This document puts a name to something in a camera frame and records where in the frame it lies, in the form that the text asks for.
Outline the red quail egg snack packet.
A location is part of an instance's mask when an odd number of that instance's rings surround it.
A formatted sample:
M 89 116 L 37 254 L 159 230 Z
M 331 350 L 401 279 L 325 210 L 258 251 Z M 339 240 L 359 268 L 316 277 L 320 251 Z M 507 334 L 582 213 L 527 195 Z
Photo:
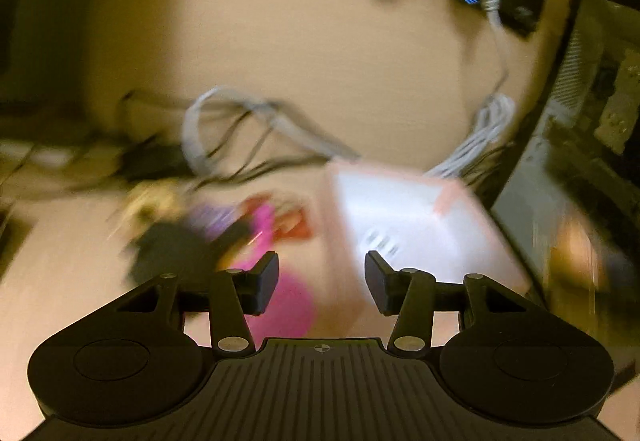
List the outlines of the red quail egg snack packet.
M 270 212 L 273 242 L 303 242 L 314 237 L 307 206 L 302 198 L 282 192 L 262 192 L 242 202 L 245 214 L 254 214 L 262 207 L 267 207 Z

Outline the black plush toy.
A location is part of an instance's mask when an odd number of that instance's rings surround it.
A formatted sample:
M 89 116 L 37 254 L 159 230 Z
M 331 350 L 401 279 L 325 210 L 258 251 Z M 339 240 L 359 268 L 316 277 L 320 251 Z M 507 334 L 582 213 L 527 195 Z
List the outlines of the black plush toy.
M 137 253 L 129 278 L 140 285 L 174 274 L 182 285 L 207 289 L 222 259 L 246 244 L 250 236 L 252 227 L 245 219 L 233 222 L 212 241 L 186 225 L 158 221 L 134 240 Z

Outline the magenta pink hair accessory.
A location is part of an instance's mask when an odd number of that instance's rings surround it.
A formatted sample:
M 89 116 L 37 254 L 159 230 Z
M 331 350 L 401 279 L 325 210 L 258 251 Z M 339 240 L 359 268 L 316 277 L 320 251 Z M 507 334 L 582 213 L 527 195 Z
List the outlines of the magenta pink hair accessory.
M 232 268 L 248 271 L 277 240 L 274 206 L 266 198 L 254 197 L 244 202 L 252 236 Z M 281 265 L 276 289 L 266 311 L 246 318 L 254 341 L 259 346 L 267 338 L 303 338 L 314 323 L 314 299 L 306 284 L 289 268 Z

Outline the pink cardboard gift box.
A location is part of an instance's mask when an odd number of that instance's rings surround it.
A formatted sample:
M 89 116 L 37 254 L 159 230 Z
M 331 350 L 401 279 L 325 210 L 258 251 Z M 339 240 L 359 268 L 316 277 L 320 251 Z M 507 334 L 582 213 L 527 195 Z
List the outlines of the pink cardboard gift box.
M 494 220 L 460 180 L 380 164 L 331 161 L 318 196 L 330 269 L 346 294 L 369 296 L 364 257 L 439 282 L 480 273 L 524 295 L 533 284 Z

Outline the black power adapter brick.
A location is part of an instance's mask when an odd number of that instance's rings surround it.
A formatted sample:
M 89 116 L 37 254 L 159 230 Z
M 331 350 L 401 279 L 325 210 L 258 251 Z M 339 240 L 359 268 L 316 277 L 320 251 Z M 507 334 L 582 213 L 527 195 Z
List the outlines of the black power adapter brick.
M 119 157 L 116 174 L 127 182 L 191 178 L 193 172 L 176 144 L 145 141 Z

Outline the black computer tower case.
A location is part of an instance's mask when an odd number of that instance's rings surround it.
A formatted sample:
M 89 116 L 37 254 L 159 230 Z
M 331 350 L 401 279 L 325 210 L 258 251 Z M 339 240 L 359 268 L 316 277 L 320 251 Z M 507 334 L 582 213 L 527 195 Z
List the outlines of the black computer tower case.
M 535 291 L 639 370 L 639 0 L 571 0 L 489 209 Z

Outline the purple flower hair clip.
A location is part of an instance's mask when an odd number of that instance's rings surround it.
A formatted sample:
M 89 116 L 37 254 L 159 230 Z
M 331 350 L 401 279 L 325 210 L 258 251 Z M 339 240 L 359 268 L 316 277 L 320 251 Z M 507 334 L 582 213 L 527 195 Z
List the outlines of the purple flower hair clip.
M 210 205 L 201 202 L 186 214 L 186 224 L 206 239 L 216 239 L 238 219 L 234 206 Z

